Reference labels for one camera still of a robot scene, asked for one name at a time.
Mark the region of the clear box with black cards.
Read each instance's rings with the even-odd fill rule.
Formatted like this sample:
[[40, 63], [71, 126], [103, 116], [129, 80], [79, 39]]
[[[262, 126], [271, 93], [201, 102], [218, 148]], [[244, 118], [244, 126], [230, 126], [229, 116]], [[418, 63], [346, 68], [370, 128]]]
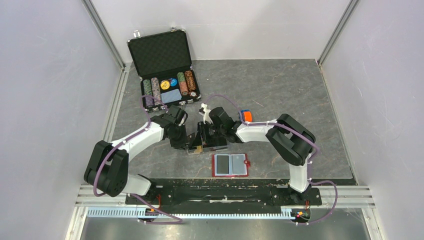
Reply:
[[205, 147], [198, 147], [197, 149], [189, 149], [190, 135], [187, 136], [188, 146], [186, 148], [186, 153], [188, 155], [198, 155], [198, 154], [203, 154], [203, 153], [212, 153], [212, 152], [217, 152], [217, 151], [221, 151], [221, 150], [226, 150], [228, 148], [228, 142], [224, 137], [218, 137], [218, 136], [206, 134], [206, 146]]

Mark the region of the red leather card holder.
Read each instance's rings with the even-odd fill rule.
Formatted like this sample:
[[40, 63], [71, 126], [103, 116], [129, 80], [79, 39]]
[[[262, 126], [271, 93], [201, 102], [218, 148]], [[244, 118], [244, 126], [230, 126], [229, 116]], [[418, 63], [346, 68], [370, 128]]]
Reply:
[[[245, 165], [246, 165], [246, 174], [245, 175], [234, 175], [232, 173], [232, 155], [239, 155], [243, 154], [245, 155]], [[216, 157], [218, 155], [226, 155], [228, 156], [228, 163], [229, 163], [229, 174], [216, 174]], [[245, 153], [234, 153], [234, 154], [212, 154], [211, 155], [211, 175], [214, 178], [233, 178], [233, 177], [248, 177], [249, 176], [249, 168], [251, 166], [251, 163], [248, 159], [248, 155]]]

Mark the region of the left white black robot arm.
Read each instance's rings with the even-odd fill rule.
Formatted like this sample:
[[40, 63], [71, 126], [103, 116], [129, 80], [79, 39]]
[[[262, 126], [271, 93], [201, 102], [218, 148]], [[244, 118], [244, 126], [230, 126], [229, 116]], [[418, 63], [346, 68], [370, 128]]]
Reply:
[[165, 139], [169, 139], [175, 149], [185, 148], [187, 118], [185, 110], [172, 105], [165, 113], [153, 116], [141, 128], [121, 139], [98, 141], [84, 172], [84, 181], [94, 187], [93, 192], [98, 197], [136, 194], [145, 204], [153, 203], [157, 190], [147, 177], [129, 174], [129, 163], [142, 151]]

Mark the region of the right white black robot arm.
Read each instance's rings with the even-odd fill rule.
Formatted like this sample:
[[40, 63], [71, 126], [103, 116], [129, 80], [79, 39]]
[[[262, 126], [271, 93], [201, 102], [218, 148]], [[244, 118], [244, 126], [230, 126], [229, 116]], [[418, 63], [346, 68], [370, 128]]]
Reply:
[[292, 116], [284, 113], [277, 119], [261, 122], [234, 120], [223, 107], [209, 109], [204, 103], [198, 112], [203, 117], [202, 122], [212, 127], [213, 137], [237, 144], [271, 144], [289, 164], [289, 199], [295, 204], [302, 204], [309, 198], [311, 180], [308, 162], [319, 148], [316, 137]]

